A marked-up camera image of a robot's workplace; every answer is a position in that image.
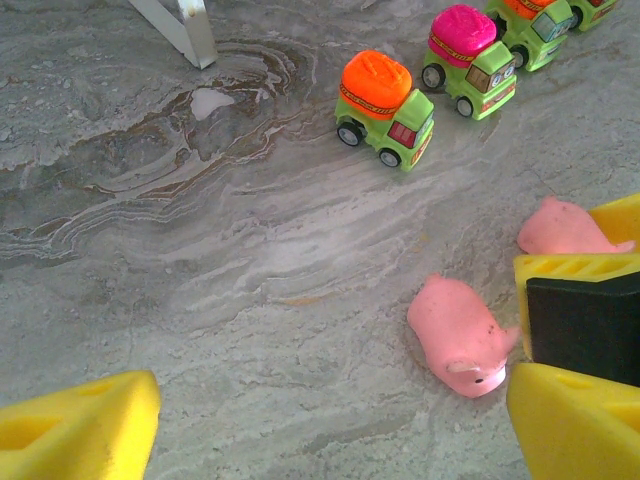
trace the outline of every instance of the metal leg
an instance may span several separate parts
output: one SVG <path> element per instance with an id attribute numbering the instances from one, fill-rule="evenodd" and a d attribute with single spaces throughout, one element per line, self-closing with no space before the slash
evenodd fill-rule
<path id="1" fill-rule="evenodd" d="M 204 0 L 177 0 L 184 24 L 158 0 L 129 0 L 195 67 L 204 69 L 218 59 Z"/>

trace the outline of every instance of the truck cab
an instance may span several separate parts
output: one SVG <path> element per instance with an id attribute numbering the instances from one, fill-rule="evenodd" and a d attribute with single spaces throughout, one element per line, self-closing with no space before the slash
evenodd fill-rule
<path id="1" fill-rule="evenodd" d="M 485 12 L 495 21 L 516 68 L 529 72 L 557 56 L 573 22 L 567 0 L 489 0 Z"/>
<path id="2" fill-rule="evenodd" d="M 386 166 L 412 170 L 431 141 L 434 106 L 411 87 L 404 66 L 374 50 L 358 53 L 343 71 L 334 112 L 340 140 L 364 140 Z"/>
<path id="3" fill-rule="evenodd" d="M 433 21 L 422 81 L 427 91 L 442 87 L 460 115 L 481 120 L 515 94 L 515 59 L 495 41 L 493 21 L 468 5 L 443 10 Z"/>
<path id="4" fill-rule="evenodd" d="M 581 32 L 598 25 L 616 6 L 617 0 L 567 0 L 573 13 L 570 30 Z"/>

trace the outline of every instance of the green toy truck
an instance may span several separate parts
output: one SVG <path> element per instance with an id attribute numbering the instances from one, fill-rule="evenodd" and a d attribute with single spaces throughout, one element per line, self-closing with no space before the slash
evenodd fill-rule
<path id="1" fill-rule="evenodd" d="M 568 0 L 573 19 L 570 30 L 586 32 L 599 24 L 616 6 L 617 0 Z"/>
<path id="2" fill-rule="evenodd" d="M 350 147 L 364 139 L 388 167 L 408 172 L 433 133 L 433 103 L 411 91 L 409 71 L 373 50 L 358 53 L 345 67 L 335 108 L 338 136 Z"/>
<path id="3" fill-rule="evenodd" d="M 529 72 L 558 54 L 574 19 L 566 0 L 489 0 L 485 11 L 496 22 L 498 38 Z"/>
<path id="4" fill-rule="evenodd" d="M 481 120 L 515 94 L 515 59 L 495 41 L 493 21 L 468 5 L 443 10 L 433 21 L 422 81 L 428 91 L 443 86 L 463 117 Z"/>

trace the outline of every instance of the pink pig toy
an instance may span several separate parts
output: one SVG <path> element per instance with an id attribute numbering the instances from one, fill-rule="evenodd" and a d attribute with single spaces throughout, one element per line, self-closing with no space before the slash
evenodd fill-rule
<path id="1" fill-rule="evenodd" d="M 525 222 L 518 246 L 531 255 L 561 253 L 628 253 L 635 241 L 613 245 L 589 213 L 578 205 L 549 195 Z"/>
<path id="2" fill-rule="evenodd" d="M 489 393 L 505 379 L 507 356 L 520 327 L 503 330 L 467 284 L 434 273 L 407 314 L 427 366 L 454 391 L 469 398 Z"/>

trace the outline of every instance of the toy wheel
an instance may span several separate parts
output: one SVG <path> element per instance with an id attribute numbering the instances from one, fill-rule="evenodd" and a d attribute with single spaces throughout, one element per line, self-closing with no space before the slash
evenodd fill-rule
<path id="1" fill-rule="evenodd" d="M 513 55 L 513 58 L 516 59 L 516 70 L 529 63 L 529 51 L 526 47 L 516 45 L 511 49 L 511 54 Z"/>
<path id="2" fill-rule="evenodd" d="M 422 83 L 427 87 L 427 90 L 437 90 L 446 79 L 444 68 L 437 63 L 430 63 L 424 69 L 422 69 Z"/>
<path id="3" fill-rule="evenodd" d="M 569 30 L 575 30 L 580 25 L 582 25 L 584 14 L 578 7 L 571 7 L 571 13 L 573 13 L 573 18 L 571 19 L 571 26 L 569 27 Z"/>
<path id="4" fill-rule="evenodd" d="M 456 102 L 456 110 L 465 118 L 473 115 L 473 104 L 467 97 L 460 97 Z"/>
<path id="5" fill-rule="evenodd" d="M 380 150 L 380 160 L 387 167 L 397 167 L 400 165 L 400 155 L 390 148 L 383 148 Z"/>
<path id="6" fill-rule="evenodd" d="M 340 140 L 350 147 L 357 147 L 362 141 L 362 132 L 353 123 L 343 122 L 338 127 L 338 136 Z"/>
<path id="7" fill-rule="evenodd" d="M 507 33 L 507 21 L 498 15 L 493 19 L 493 23 L 496 26 L 496 40 L 502 40 L 502 37 Z"/>

